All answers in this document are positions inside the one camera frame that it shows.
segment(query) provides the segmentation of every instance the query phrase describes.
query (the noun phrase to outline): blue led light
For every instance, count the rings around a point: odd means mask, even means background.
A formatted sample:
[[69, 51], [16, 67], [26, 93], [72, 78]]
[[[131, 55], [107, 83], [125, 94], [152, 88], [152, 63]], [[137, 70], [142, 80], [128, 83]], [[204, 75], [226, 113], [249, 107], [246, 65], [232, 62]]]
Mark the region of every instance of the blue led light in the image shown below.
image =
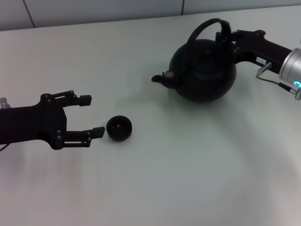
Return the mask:
[[301, 87], [301, 83], [299, 81], [294, 81], [293, 84], [298, 88]]

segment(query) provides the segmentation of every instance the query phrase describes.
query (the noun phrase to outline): metal cylinder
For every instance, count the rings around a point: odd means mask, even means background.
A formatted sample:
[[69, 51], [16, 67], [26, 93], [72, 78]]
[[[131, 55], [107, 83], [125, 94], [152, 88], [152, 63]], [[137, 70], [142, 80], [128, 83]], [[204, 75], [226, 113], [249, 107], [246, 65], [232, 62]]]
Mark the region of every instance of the metal cylinder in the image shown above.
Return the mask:
[[295, 48], [283, 62], [279, 79], [301, 87], [301, 49]]
[[301, 100], [301, 89], [298, 89], [295, 96], [296, 100]]

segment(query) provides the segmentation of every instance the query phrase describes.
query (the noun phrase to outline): kettle spout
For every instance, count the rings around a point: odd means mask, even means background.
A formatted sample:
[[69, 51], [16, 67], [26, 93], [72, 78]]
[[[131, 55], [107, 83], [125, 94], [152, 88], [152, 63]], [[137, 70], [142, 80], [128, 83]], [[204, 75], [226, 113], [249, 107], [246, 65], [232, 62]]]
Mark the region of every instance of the kettle spout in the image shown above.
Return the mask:
[[151, 81], [160, 83], [169, 89], [175, 89], [178, 86], [176, 76], [171, 71], [163, 72], [162, 75], [155, 75]]

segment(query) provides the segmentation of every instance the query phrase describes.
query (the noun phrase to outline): black kettle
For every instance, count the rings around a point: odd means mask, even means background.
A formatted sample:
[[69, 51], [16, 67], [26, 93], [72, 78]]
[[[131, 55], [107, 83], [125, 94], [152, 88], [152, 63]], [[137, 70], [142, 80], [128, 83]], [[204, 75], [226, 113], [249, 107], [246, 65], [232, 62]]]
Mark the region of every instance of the black kettle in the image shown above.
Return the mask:
[[[222, 25], [216, 40], [197, 40], [199, 34], [214, 23]], [[176, 51], [169, 70], [151, 80], [175, 89], [191, 101], [216, 100], [229, 91], [236, 77], [233, 45], [229, 23], [220, 19], [208, 20]]]

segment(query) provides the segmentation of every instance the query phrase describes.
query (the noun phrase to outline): black bowl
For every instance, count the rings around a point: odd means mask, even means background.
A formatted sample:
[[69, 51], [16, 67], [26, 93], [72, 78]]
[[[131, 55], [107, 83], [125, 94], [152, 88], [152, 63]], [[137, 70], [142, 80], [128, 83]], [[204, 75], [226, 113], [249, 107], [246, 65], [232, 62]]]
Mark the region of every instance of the black bowl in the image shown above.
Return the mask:
[[127, 117], [118, 115], [107, 122], [106, 129], [113, 140], [123, 141], [132, 134], [132, 123]]

